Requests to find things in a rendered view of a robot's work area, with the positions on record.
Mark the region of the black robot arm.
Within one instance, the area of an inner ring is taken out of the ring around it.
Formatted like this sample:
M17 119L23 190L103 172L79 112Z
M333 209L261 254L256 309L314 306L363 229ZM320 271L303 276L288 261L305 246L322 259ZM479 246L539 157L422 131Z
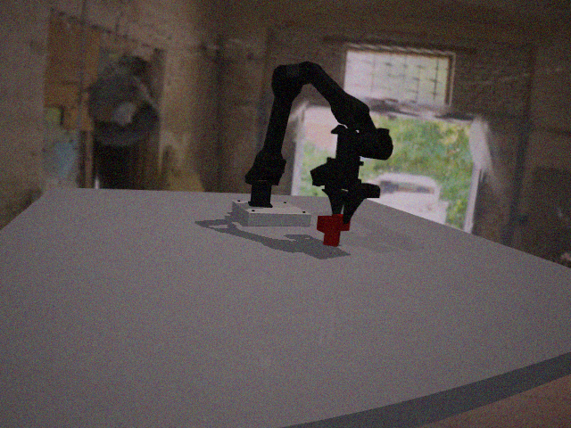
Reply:
M393 153L389 129L376 129L368 106L347 94L321 66L313 62L280 64L272 72L274 102L264 146L244 176L245 183L252 185L251 201L248 202L252 207L273 208L270 204L271 187L278 185L285 173L286 159L283 159L281 149L292 103L302 91L302 85L310 82L327 99L331 112L342 124L330 131L338 134L335 154L387 160ZM339 177L345 178L345 168L341 158L336 158L336 162L327 158L327 163L312 169L310 174L314 185L328 185Z

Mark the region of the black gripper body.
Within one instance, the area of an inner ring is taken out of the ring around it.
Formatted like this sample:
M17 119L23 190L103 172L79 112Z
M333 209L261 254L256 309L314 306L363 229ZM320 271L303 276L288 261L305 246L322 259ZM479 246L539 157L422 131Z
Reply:
M361 179L358 178L360 166L364 166L364 161L360 161L360 157L336 154L332 161L336 162L336 158L341 158L342 165L345 168L345 178L340 179L339 177L330 182L330 184L325 185L326 190L342 191L342 189L345 189L350 196L379 198L380 188L378 185L361 183Z

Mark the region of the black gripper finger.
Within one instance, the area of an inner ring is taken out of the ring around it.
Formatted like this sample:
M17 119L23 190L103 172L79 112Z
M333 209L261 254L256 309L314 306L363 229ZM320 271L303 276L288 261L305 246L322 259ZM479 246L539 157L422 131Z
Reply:
M341 194L347 194L347 191L329 191L326 189L322 189L322 191L329 197L333 214L341 214L344 205Z
M343 223L348 224L355 210L359 207L362 201L367 198L350 196L348 194L341 194L341 196L344 200Z

